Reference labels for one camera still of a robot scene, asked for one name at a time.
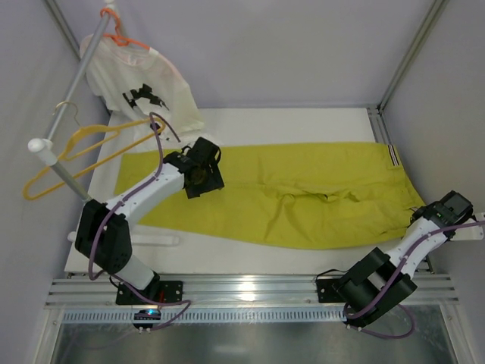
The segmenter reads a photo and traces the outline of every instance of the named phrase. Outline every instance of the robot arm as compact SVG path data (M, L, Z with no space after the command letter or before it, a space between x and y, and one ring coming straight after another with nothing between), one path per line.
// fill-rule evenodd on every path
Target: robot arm
M94 199L83 208L74 246L84 256L90 256L95 235L103 219L116 208L105 225L95 249L94 263L110 275L116 275L136 288L144 297L156 300L161 288L160 277L133 255L130 227L164 199L183 189L189 199L224 187L218 162L220 149L204 138L198 138L192 148L172 152L164 158L160 174L151 173L119 196L100 203Z
M347 322L363 328L416 290L411 279L419 262L453 238L458 225L469 223L465 226L471 225L467 228L477 229L477 237L483 237L483 222L471 219L472 215L472 204L452 191L413 214L411 225L398 246L386 253L375 248L340 279L330 283L330 287L325 280L317 281L318 292L333 294L339 302L346 303L351 308ZM476 219L483 220L483 214ZM324 294L319 293L320 302L324 302L322 298Z

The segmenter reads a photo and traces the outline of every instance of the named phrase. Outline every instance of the yellow-green trousers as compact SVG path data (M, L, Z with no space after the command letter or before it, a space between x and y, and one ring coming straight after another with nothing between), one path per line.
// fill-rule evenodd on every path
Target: yellow-green trousers
M140 224L264 245L332 249L401 237L412 209L423 205L392 146L305 143L221 151L225 188L195 199L180 191ZM124 155L115 193L157 165L157 151Z

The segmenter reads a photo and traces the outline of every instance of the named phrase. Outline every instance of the hanger hook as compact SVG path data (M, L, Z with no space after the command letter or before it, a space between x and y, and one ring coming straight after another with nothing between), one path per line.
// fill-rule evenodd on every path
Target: hanger hook
M55 108L54 108L54 112L52 114L55 114L55 112L58 110L58 108L62 105L72 105L74 106L74 108L76 109L76 112L74 113L74 121L76 121L76 124L78 127L81 127L81 124L80 122L77 120L76 116L77 116L77 112L79 111L79 109L77 108L77 105L75 102L72 102L72 101L63 101L63 102L59 102Z

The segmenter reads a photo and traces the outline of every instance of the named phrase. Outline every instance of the white table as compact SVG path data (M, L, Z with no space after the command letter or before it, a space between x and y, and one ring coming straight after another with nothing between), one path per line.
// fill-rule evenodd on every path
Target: white table
M202 109L201 112L206 132L223 146L374 142L364 108ZM122 122L123 117L113 114L110 125ZM122 133L101 148L99 158L132 140L131 132ZM89 194L95 199L104 201L113 196L120 160L121 157L116 158L94 171ZM347 269L374 248L287 249L142 225L132 230L133 236L137 234L149 235L152 243L134 245L133 253L153 270L173 274L315 274L330 268ZM381 245L386 249L394 243ZM86 272L87 266L88 259L73 245L65 271Z

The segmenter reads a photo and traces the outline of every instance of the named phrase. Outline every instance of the gray wall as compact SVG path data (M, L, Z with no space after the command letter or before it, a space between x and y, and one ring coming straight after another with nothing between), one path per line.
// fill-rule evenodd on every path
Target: gray wall
M377 103L431 0L117 0L199 107ZM58 0L78 39L100 0Z
M2 2L0 49L0 362L19 364L31 362L42 307L52 278L62 272L66 234L80 211L67 189L35 202L23 199L22 186L42 167L27 142L43 135L77 60L40 0ZM87 85L75 101L81 121L106 119ZM66 122L55 143L65 143L74 131L74 122Z
M485 211L483 19L485 2L451 1L385 113L422 196L430 202L454 189L476 211ZM447 243L434 258L451 273L475 337L483 338L485 242Z

